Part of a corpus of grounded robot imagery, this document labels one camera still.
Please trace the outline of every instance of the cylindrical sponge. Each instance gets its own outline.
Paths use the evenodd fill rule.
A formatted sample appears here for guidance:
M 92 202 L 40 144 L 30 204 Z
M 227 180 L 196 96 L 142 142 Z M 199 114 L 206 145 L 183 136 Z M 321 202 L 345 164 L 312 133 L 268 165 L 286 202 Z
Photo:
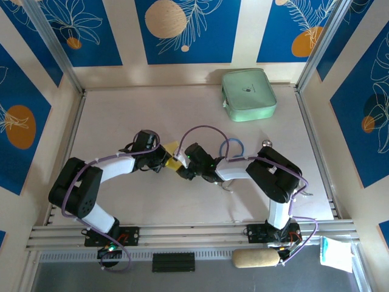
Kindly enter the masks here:
M 237 268 L 275 266 L 280 262 L 280 256 L 272 248 L 236 249 L 232 253 L 232 262 Z

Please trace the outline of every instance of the yellow block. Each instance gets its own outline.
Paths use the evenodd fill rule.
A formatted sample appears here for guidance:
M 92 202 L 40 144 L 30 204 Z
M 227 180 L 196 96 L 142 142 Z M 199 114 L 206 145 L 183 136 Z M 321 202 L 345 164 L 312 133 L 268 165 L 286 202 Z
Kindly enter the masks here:
M 170 155 L 173 156 L 173 153 L 174 153 L 175 149 L 178 148 L 178 146 L 179 146 L 178 142 L 177 142 L 177 141 L 174 141 L 174 142 L 172 142 L 172 143 L 165 144 L 165 145 L 164 145 L 164 148 L 165 148 L 165 150 L 166 150 Z M 175 161 L 175 160 L 173 159 L 173 157 L 170 158 L 170 159 L 166 162 L 166 164 L 165 164 L 166 167 L 168 167 L 169 169 L 173 169 L 174 171 L 177 171 L 177 169 L 179 169 L 181 165 L 182 165 L 181 162 Z

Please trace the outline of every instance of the mint green pouch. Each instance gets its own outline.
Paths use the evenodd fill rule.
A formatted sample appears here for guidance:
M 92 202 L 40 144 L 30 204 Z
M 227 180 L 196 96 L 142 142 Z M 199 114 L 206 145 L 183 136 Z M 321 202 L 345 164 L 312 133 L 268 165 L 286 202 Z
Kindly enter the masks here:
M 273 116 L 277 101 L 262 69 L 227 73 L 222 78 L 223 107 L 235 122 Z

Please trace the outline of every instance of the white tabletop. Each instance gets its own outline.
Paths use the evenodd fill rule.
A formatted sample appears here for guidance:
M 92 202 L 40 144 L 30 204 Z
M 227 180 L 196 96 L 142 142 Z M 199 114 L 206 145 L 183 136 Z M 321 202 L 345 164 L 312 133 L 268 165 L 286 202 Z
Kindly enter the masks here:
M 213 125 L 228 137 L 239 138 L 246 155 L 257 153 L 262 141 L 299 166 L 309 181 L 294 215 L 333 219 L 322 179 L 309 142 L 293 87 L 273 86 L 277 108 L 273 117 L 232 122 L 222 107 L 220 86 L 129 88 L 88 92 L 72 156 L 90 161 L 117 152 L 142 129 L 159 133 L 163 144 L 179 141 L 191 127 Z M 224 138 L 216 131 L 198 129 L 184 145 L 197 142 L 213 157 Z M 239 154 L 231 144 L 231 155 Z M 170 169 L 160 173 L 135 172 L 113 178 L 100 186 L 97 202 L 123 224 L 220 223 L 264 221 L 269 199 L 250 179 L 234 181 L 233 193 L 196 177 L 180 178 Z M 53 224 L 77 224 L 57 209 Z

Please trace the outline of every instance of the blue background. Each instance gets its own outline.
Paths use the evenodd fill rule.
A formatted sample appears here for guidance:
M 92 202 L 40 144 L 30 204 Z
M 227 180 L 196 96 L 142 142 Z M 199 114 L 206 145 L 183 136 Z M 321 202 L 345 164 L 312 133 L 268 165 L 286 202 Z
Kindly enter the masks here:
M 15 9 L 15 6 L 12 4 L 11 1 L 4 2 L 0 0 L 0 6 L 4 10 L 8 18 L 11 20 L 13 25 L 16 27 L 20 35 L 24 38 L 24 41 L 30 47 L 30 49 L 32 50 L 36 58 L 39 60 L 39 62 L 42 64 L 43 68 L 46 70 L 53 82 L 57 86 L 59 86 L 63 73 L 57 62 L 51 55 L 49 49 L 46 47 L 43 40 L 39 36 L 39 33 L 32 31 L 15 18 L 13 13 L 10 11 L 10 9 Z M 27 15 L 24 13 L 23 9 L 19 9 L 17 14 L 21 19 L 27 19 Z M 29 26 L 35 29 L 32 23 L 30 23 Z
M 63 4 L 66 0 L 57 0 Z M 63 37 L 59 37 L 67 56 L 69 57 L 74 67 L 88 67 L 88 66 L 121 66 L 122 60 L 120 59 L 119 52 L 117 50 L 116 42 L 112 34 L 111 26 L 109 25 L 108 17 L 105 12 L 105 8 L 102 0 L 83 0 L 85 4 L 85 13 L 91 13 L 98 18 L 103 18 L 101 26 L 96 27 L 93 31 L 98 35 L 100 44 L 97 45 L 93 41 L 87 41 L 80 39 L 82 46 L 80 49 L 72 49 L 66 44 L 66 40 Z M 74 14 L 77 14 L 80 10 L 79 5 L 76 6 Z
M 382 235 L 384 236 L 384 239 L 387 242 L 387 246 L 389 248 L 389 221 L 379 223 L 379 227 L 382 231 Z
M 331 98 L 331 105 L 364 187 L 389 175 L 389 153 L 377 152 L 378 130 L 366 134 L 362 129 L 362 121 L 365 117 L 364 105 L 374 94 L 371 68 L 378 48 L 388 31 L 389 23 Z
M 311 1 L 314 10 L 322 3 L 322 0 L 307 1 Z M 323 21 L 320 26 L 324 26 L 327 20 L 328 18 Z M 298 23 L 292 20 L 292 17 L 289 14 L 289 8 L 283 5 L 276 5 L 273 0 L 256 62 L 306 62 L 308 57 L 295 57 L 292 53 L 293 41 L 302 32 Z
M 324 80 L 324 78 L 326 78 L 329 70 L 334 65 L 336 59 L 338 59 L 343 48 L 346 46 L 348 40 L 353 35 L 355 29 L 357 28 L 362 18 L 365 16 L 367 10 L 370 8 L 370 5 L 371 3 L 373 3 L 373 1 L 374 0 L 370 0 L 370 2 L 367 4 L 367 7 L 365 7 L 365 10 L 362 13 L 351 13 L 352 10 L 349 9 L 348 13 L 345 16 L 346 19 L 347 17 L 349 17 L 349 23 L 347 23 L 345 20 L 340 23 L 339 28 L 334 34 L 331 42 L 328 45 L 327 50 L 323 54 L 322 59 L 316 67 L 316 70 L 321 80 Z
M 135 0 L 148 64 L 231 63 L 240 0 L 224 0 L 218 9 L 206 15 L 207 31 L 202 27 L 201 36 L 196 35 L 188 52 L 182 52 L 180 45 L 178 50 L 172 47 L 160 55 L 160 40 L 150 33 L 145 22 L 146 11 L 155 1 Z
M 0 84 L 0 104 L 6 111 L 13 105 L 28 107 L 36 123 L 34 142 L 26 150 L 14 147 L 5 130 L 0 133 L 0 186 L 20 195 L 51 106 L 1 45 L 0 66 L 8 68 Z
M 66 2 L 66 0 L 57 0 L 57 1 L 62 2 L 63 4 Z M 102 0 L 93 0 L 93 1 L 83 0 L 83 1 L 85 4 L 85 9 L 84 9 L 85 13 L 91 13 L 96 17 L 103 19 L 101 26 L 93 29 L 93 31 L 100 38 L 100 44 L 97 45 L 95 42 L 81 39 L 80 40 L 82 43 L 81 48 L 77 50 L 71 49 L 66 44 L 66 40 L 64 40 L 63 37 L 60 34 L 58 34 L 58 31 L 54 30 L 54 32 L 57 32 L 56 35 L 60 43 L 62 44 L 62 47 L 64 48 L 67 56 L 69 57 L 72 65 L 74 67 L 121 66 L 122 60 L 120 59 L 120 55 L 117 50 L 116 42 L 112 34 L 111 26 L 109 25 L 108 17 L 105 12 L 105 8 Z M 44 0 L 44 3 L 47 2 L 50 4 L 53 3 L 51 0 Z M 78 4 L 81 3 L 80 0 L 69 0 L 68 5 L 71 5 L 72 3 L 76 3 L 76 2 Z M 36 55 L 37 59 L 39 59 L 41 64 L 45 67 L 47 73 L 49 73 L 49 75 L 52 77 L 55 84 L 58 86 L 61 81 L 61 77 L 63 73 L 61 72 L 57 63 L 51 56 L 43 40 L 40 38 L 38 32 L 32 31 L 27 26 L 21 24 L 15 18 L 13 13 L 7 8 L 7 6 L 12 7 L 11 1 L 3 2 L 2 0 L 0 0 L 0 5 L 2 6 L 7 16 L 10 18 L 13 25 L 19 31 L 21 36 L 24 38 L 26 43 L 29 45 L 33 53 Z M 78 12 L 80 12 L 81 7 L 82 6 L 80 5 L 76 5 L 76 9 L 74 10 L 73 15 L 76 15 Z M 59 10 L 55 9 L 54 5 L 50 5 L 50 8 L 52 8 L 52 10 L 57 15 L 61 15 Z M 21 14 L 24 13 L 23 9 L 20 9 L 18 13 L 19 13 L 18 17 L 22 18 L 23 15 Z
M 4 238 L 5 238 L 5 232 L 0 230 L 0 248 L 1 248 L 1 245 L 2 245 Z

